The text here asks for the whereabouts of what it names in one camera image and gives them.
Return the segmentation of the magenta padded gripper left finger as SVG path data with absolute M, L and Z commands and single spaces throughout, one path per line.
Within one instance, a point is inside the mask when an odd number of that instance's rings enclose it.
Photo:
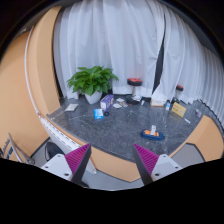
M 66 162 L 72 172 L 71 181 L 80 184 L 85 172 L 87 163 L 91 156 L 91 144 L 81 146 L 65 155 Z

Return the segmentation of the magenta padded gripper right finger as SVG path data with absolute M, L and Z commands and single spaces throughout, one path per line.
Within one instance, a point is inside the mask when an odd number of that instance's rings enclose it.
M 140 173 L 144 185 L 153 182 L 151 174 L 159 159 L 159 156 L 154 152 L 135 144 L 132 151 L 135 163 Z

